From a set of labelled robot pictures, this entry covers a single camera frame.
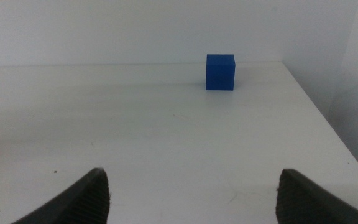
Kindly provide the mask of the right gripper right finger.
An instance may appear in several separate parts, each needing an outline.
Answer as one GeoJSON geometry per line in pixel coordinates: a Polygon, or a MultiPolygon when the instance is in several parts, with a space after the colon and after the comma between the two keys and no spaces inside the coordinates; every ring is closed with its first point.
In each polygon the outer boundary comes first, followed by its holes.
{"type": "Polygon", "coordinates": [[[295,169],[284,169],[277,189],[279,224],[358,224],[358,209],[295,169]]]}

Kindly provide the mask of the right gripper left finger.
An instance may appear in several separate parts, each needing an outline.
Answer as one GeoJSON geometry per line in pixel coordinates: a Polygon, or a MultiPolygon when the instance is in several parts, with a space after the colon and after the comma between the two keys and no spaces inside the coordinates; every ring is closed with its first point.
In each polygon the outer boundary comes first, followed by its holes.
{"type": "Polygon", "coordinates": [[[108,177],[94,168],[62,193],[16,224],[106,224],[110,208],[108,177]]]}

